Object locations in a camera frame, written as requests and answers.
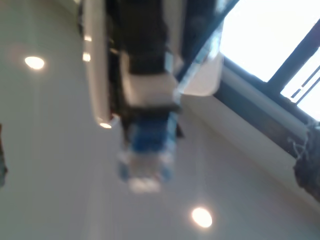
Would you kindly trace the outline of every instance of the hanging object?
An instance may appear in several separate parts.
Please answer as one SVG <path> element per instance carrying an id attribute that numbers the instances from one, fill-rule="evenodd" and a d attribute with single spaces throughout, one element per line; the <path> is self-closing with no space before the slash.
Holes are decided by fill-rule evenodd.
<path id="1" fill-rule="evenodd" d="M 295 179 L 299 187 L 320 202 L 320 123 L 312 122 L 308 125 L 303 145 L 292 140 L 290 142 L 297 155 L 293 167 Z"/>
<path id="2" fill-rule="evenodd" d="M 2 125 L 0 124 L 0 188 L 2 188 L 5 185 L 5 178 L 8 173 L 8 169 L 5 163 L 5 154 L 2 147 L 1 130 Z"/>

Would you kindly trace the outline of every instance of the white ceiling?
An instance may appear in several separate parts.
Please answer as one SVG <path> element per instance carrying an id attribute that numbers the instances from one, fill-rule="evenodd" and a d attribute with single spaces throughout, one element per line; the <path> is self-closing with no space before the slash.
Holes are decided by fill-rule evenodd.
<path id="1" fill-rule="evenodd" d="M 312 208 L 188 111 L 174 180 L 131 194 L 116 172 L 120 129 L 91 116 L 74 16 L 51 0 L 3 0 L 0 32 L 1 240 L 319 239 Z M 45 68 L 29 69 L 29 55 Z M 209 230 L 190 220 L 197 205 L 214 213 Z"/>

